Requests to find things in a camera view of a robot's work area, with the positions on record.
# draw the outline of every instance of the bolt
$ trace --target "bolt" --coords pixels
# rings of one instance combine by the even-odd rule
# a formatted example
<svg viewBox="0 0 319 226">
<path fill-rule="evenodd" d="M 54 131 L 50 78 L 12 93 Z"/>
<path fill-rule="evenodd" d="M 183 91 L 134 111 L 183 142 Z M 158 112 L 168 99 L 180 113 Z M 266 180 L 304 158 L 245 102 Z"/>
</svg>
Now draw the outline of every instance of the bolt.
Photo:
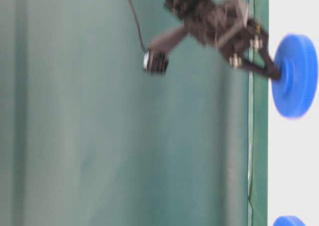
<svg viewBox="0 0 319 226">
<path fill-rule="evenodd" d="M 255 39 L 250 40 L 250 47 L 252 47 L 256 52 L 262 49 L 264 46 L 263 40 L 258 37 L 258 35 L 255 36 Z"/>
<path fill-rule="evenodd" d="M 229 58 L 229 64 L 234 69 L 239 68 L 242 65 L 242 59 L 235 53 L 232 57 Z"/>
</svg>

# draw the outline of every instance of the blue cap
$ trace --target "blue cap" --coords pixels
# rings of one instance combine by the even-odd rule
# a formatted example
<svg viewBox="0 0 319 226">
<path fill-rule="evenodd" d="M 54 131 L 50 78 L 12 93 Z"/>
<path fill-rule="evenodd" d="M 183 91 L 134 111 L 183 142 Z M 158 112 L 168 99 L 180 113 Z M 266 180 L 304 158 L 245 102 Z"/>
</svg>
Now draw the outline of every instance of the blue cap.
<svg viewBox="0 0 319 226">
<path fill-rule="evenodd" d="M 302 117 L 310 108 L 317 89 L 316 48 L 304 35 L 288 35 L 278 47 L 275 64 L 281 79 L 272 80 L 273 97 L 279 113 Z"/>
<path fill-rule="evenodd" d="M 306 226 L 300 219 L 296 216 L 285 216 L 279 217 L 274 226 Z"/>
</svg>

